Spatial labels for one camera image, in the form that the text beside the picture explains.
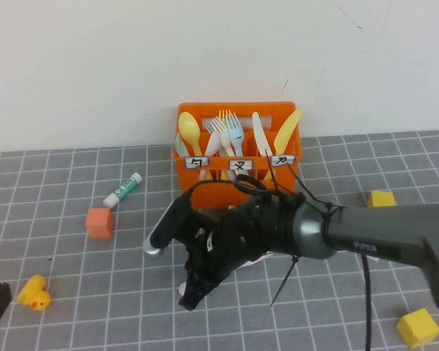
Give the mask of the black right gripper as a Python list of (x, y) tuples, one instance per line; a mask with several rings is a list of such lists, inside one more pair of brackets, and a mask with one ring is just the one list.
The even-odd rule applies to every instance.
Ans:
[(174, 238), (188, 253), (184, 264), (187, 280), (179, 305), (195, 310), (234, 270), (268, 253), (289, 254), (297, 260), (301, 254), (293, 242), (292, 225), (300, 205), (300, 195), (251, 197), (214, 221), (193, 210), (188, 196), (178, 197), (174, 201)]

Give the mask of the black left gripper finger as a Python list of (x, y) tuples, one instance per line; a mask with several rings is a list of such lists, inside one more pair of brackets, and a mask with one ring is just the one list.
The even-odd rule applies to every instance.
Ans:
[(10, 285), (6, 282), (2, 282), (0, 285), (0, 318), (3, 316), (11, 302), (12, 293)]

